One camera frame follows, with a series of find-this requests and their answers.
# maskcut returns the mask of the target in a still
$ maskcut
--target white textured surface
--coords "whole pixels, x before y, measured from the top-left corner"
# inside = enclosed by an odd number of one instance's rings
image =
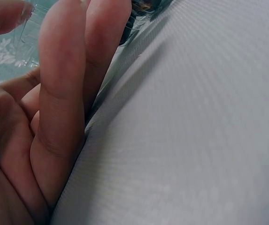
[[[54,225],[269,225],[269,0],[176,0],[108,78]]]

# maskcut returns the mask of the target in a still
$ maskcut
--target hand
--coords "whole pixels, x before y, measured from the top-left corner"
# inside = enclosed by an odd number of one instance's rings
[[[0,34],[24,4],[0,0]],[[0,224],[49,222],[130,11],[130,0],[59,0],[41,26],[40,68],[0,84]]]

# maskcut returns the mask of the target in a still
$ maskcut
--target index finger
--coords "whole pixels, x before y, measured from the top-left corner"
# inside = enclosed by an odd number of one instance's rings
[[[0,34],[8,33],[27,19],[32,5],[22,0],[0,0]]]
[[[53,207],[69,177],[84,137],[86,7],[80,0],[59,0],[41,26],[38,129],[31,165],[38,185]]]

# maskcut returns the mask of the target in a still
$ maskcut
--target floral pattern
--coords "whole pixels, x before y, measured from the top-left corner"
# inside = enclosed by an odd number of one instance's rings
[[[25,66],[27,64],[24,60],[17,60],[16,48],[12,43],[11,38],[0,37],[0,65],[14,64],[15,67]],[[30,67],[36,66],[38,63],[31,61]]]

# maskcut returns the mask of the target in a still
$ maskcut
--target fingernail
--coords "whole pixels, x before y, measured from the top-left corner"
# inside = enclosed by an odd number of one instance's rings
[[[81,1],[81,7],[86,8],[86,0],[80,0]]]

